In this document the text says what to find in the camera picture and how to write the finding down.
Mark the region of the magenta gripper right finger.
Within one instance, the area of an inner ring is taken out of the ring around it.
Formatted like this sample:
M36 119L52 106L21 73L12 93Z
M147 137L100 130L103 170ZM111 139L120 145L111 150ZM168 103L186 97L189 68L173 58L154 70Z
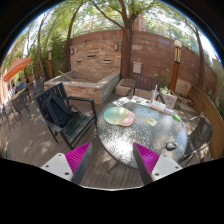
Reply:
M133 144L133 154L144 185L182 169L170 156L159 155L137 143Z

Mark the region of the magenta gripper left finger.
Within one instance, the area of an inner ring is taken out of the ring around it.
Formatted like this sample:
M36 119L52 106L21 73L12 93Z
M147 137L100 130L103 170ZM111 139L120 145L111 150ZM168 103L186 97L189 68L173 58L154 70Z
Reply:
M57 153L42 169L79 185L92 154L92 143L86 143L67 154Z

